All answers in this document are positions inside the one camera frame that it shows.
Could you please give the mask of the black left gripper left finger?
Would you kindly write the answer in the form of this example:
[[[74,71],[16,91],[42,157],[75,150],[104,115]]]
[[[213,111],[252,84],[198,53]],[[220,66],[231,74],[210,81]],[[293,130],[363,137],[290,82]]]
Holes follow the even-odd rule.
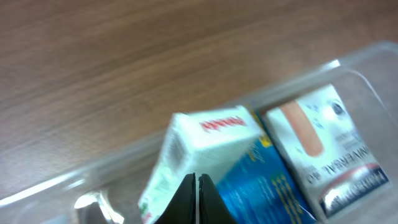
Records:
[[[187,174],[155,224],[195,224],[196,178]]]

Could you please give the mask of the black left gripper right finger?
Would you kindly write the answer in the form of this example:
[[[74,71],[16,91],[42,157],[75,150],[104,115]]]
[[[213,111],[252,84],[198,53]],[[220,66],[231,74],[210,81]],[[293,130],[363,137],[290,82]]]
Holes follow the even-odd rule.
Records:
[[[199,177],[199,212],[199,224],[237,224],[208,174]]]

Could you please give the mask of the blue box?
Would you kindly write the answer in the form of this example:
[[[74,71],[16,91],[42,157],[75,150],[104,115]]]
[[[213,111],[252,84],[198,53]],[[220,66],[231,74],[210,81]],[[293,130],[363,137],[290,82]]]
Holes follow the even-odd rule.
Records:
[[[216,181],[229,213],[237,223],[316,223],[312,209],[295,184],[257,116],[216,120],[217,131],[247,128],[253,121],[261,134]]]

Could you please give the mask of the white green medicine box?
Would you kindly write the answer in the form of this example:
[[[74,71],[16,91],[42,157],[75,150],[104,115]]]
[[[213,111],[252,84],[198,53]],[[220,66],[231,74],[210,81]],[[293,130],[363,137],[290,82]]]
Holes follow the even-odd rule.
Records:
[[[138,201],[142,222],[154,223],[163,214],[187,174],[208,174],[218,183],[264,133],[242,105],[173,114]]]

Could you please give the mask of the white plaster box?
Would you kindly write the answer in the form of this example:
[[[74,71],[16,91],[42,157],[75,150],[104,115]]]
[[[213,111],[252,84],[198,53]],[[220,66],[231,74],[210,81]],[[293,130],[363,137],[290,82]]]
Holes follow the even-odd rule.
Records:
[[[327,221],[389,183],[333,85],[262,118],[316,217]]]

